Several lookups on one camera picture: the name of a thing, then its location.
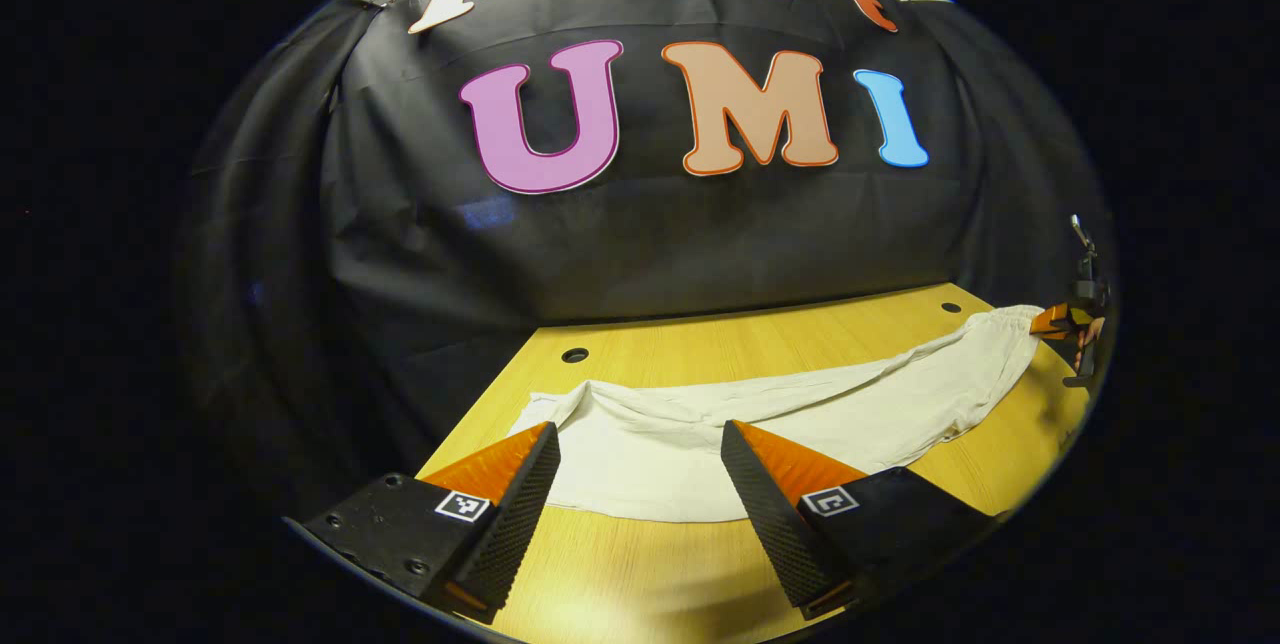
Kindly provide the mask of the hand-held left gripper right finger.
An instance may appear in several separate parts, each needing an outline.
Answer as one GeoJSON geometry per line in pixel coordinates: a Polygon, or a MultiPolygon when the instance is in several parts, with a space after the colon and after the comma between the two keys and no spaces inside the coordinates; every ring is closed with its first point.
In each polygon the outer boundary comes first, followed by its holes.
{"type": "Polygon", "coordinates": [[[878,606],[998,522],[910,469],[865,474],[739,420],[724,424],[719,457],[785,595],[806,620],[878,606]]]}

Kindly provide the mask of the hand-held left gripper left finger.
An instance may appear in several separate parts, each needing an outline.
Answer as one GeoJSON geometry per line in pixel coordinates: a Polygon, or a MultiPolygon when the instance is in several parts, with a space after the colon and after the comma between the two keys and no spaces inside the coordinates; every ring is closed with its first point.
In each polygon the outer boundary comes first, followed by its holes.
{"type": "Polygon", "coordinates": [[[420,478],[383,474],[287,525],[402,599],[492,624],[506,607],[561,463],[544,421],[420,478]]]}

